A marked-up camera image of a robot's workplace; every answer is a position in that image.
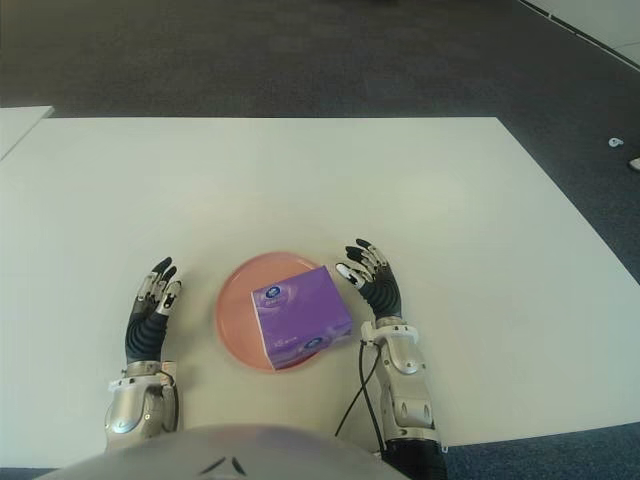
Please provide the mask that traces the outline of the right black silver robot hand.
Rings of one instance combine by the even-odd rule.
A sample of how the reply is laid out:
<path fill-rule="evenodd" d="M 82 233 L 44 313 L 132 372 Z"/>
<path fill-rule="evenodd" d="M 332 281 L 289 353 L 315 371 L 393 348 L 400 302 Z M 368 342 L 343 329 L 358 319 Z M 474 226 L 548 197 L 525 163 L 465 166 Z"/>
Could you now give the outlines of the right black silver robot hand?
<path fill-rule="evenodd" d="M 337 263 L 336 271 L 359 292 L 376 320 L 401 319 L 401 292 L 391 264 L 369 241 L 357 238 L 355 243 L 345 247 L 345 255 L 353 265 Z"/>

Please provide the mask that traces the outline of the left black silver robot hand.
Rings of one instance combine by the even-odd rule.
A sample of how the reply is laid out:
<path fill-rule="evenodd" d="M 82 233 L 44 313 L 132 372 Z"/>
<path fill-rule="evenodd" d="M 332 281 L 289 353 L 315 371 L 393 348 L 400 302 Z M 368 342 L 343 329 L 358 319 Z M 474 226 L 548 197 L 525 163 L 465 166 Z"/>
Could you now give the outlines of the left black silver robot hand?
<path fill-rule="evenodd" d="M 176 273 L 173 259 L 167 257 L 144 277 L 125 333 L 127 364 L 161 360 L 168 321 L 182 288 L 181 281 L 173 279 Z"/>

